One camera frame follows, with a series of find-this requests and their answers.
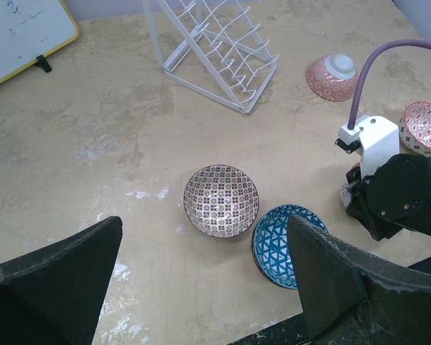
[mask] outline handwriting on whiteboard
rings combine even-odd
[[[14,14],[20,14],[19,13],[19,8],[17,5],[14,4],[13,0],[5,0],[6,1],[6,5],[11,9],[11,11]]]

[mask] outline beige tabletop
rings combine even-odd
[[[351,102],[322,100],[304,77],[321,55],[345,53],[360,69],[379,45],[417,33],[390,0],[251,5],[280,57],[248,116],[167,79],[142,15],[81,22],[79,39],[50,57],[50,74],[30,68],[0,85],[0,262],[107,216],[123,219],[94,344],[227,344],[301,311],[297,291],[256,268],[252,229],[217,240],[190,225],[182,193],[206,165],[247,173],[260,215],[296,203],[331,234],[385,259],[409,265],[431,255],[425,235],[376,242],[347,217],[338,189],[358,156],[333,143]],[[179,36],[162,14],[157,23],[169,52]],[[431,52],[384,53],[361,113],[396,121],[415,101],[431,101]]]

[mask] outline yellow border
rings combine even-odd
[[[68,45],[69,43],[73,42],[74,40],[77,39],[78,35],[80,34],[80,32],[78,31],[78,25],[75,22],[75,20],[72,17],[72,14],[70,14],[68,8],[66,7],[64,0],[59,0],[60,4],[62,5],[62,7],[65,10],[65,13],[67,13],[67,15],[70,18],[70,21],[72,22],[73,26],[75,27],[75,34],[73,35],[73,37],[69,38],[68,40],[66,40],[65,42],[61,43],[60,45],[52,48],[49,52],[46,52],[45,54],[43,54],[43,56],[47,57],[48,55],[53,54],[55,51],[59,50],[60,48]],[[27,63],[26,65],[18,68],[17,70],[11,72],[8,75],[5,75],[3,78],[0,79],[0,84],[3,83],[4,81],[7,81],[8,79],[10,79],[11,77],[14,77],[16,74],[22,72],[23,70],[25,70],[26,68],[29,68],[30,66],[35,65],[35,63],[37,63],[37,59],[34,59],[32,61],[30,61],[29,63]]]

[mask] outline blue patterned bowl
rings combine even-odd
[[[323,221],[307,208],[281,205],[264,214],[252,234],[252,254],[260,272],[274,284],[287,289],[297,289],[287,246],[287,219],[292,214],[297,214],[329,232]]]

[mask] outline white wire rack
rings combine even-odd
[[[142,0],[153,48],[164,73],[214,101],[249,113],[272,78],[278,59],[278,55],[272,56],[267,49],[270,41],[263,41],[257,33],[260,24],[253,25],[249,20],[250,7],[244,9],[238,0],[221,0],[213,7],[206,0],[192,0],[188,4],[180,0],[182,8],[175,11],[166,0],[155,1],[183,37],[165,60],[149,0]],[[221,13],[225,4],[234,6],[232,17]],[[176,75],[176,68],[192,51],[220,87],[218,94]]]

